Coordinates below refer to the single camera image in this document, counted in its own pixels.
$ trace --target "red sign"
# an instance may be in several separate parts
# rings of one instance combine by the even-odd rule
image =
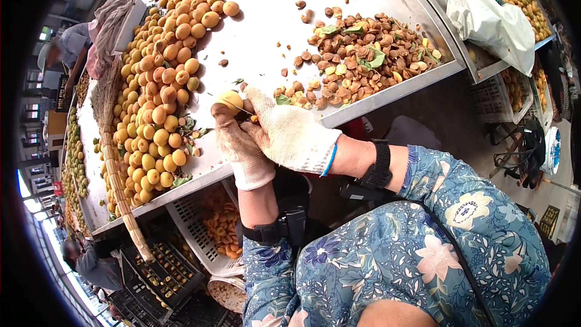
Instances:
[[[54,187],[54,194],[57,196],[63,195],[63,184],[62,182],[53,182],[52,186]]]

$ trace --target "dirty glove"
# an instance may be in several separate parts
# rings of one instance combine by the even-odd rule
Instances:
[[[228,106],[214,104],[210,112],[216,119],[216,143],[232,165],[236,187],[250,191],[269,183],[274,178],[274,163],[238,127]]]
[[[274,100],[254,86],[247,86],[260,125],[241,125],[258,147],[275,163],[298,172],[326,175],[333,161],[341,130],[327,129],[309,110],[274,105]]]

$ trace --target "black bag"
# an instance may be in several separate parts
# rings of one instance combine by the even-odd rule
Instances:
[[[490,143],[499,145],[503,140],[513,134],[521,133],[522,137],[517,144],[517,150],[513,153],[497,153],[494,155],[494,166],[505,169],[504,175],[522,180],[524,188],[534,189],[540,181],[540,167],[545,161],[546,146],[544,141],[543,127],[536,117],[527,121],[524,127],[516,127],[512,132],[506,135],[497,143],[494,142],[492,133],[490,134]],[[501,159],[509,156],[508,161],[501,165]],[[518,161],[511,162],[513,156]]]

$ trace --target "straw broom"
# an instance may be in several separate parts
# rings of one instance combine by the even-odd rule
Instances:
[[[153,261],[153,254],[145,238],[141,233],[135,217],[131,213],[127,198],[123,192],[123,186],[119,178],[119,167],[117,166],[116,157],[113,151],[113,132],[115,129],[111,125],[113,120],[113,107],[117,103],[117,92],[123,83],[121,77],[121,60],[116,57],[111,68],[107,69],[105,76],[99,79],[97,85],[91,93],[91,105],[93,107],[93,116],[99,126],[101,135],[103,158],[109,174],[109,182],[115,196],[115,201],[119,207],[123,222],[129,231],[131,240],[133,240],[137,250],[146,261]]]

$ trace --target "knife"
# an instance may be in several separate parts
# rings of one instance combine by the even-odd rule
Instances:
[[[210,96],[214,96],[213,94],[211,94],[211,93],[209,93],[209,92],[207,92],[207,91],[206,91],[206,93],[207,93],[208,95],[210,95]],[[245,113],[247,113],[247,114],[249,114],[249,115],[252,115],[252,116],[254,116],[254,115],[255,115],[255,114],[252,114],[250,111],[244,110],[244,109],[243,109],[243,108],[241,108],[240,106],[236,106],[236,105],[232,104],[230,101],[226,100],[225,98],[221,98],[221,100],[223,100],[223,101],[226,101],[228,104],[230,104],[230,105],[234,106],[234,107],[235,107],[235,108],[237,108],[238,110],[242,110],[242,111],[244,111]]]

